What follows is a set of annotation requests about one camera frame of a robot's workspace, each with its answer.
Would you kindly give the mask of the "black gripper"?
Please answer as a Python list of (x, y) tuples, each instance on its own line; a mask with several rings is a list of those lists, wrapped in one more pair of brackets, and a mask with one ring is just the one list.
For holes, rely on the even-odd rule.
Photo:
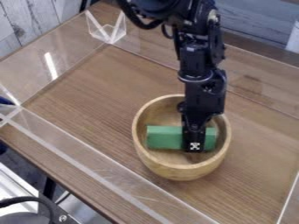
[(207, 121), (224, 112), (227, 74), (211, 69), (203, 77), (180, 77), (184, 83), (184, 100), (179, 103), (181, 113), (183, 148), (185, 152), (203, 152)]

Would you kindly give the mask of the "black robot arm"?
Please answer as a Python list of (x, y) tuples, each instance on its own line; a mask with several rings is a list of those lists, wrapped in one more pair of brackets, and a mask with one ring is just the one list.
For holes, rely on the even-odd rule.
[(173, 41), (184, 83), (181, 147), (205, 151), (207, 123), (224, 113), (227, 74), (219, 68), (225, 59), (220, 14), (215, 0), (116, 0), (132, 24), (144, 30), (159, 27)]

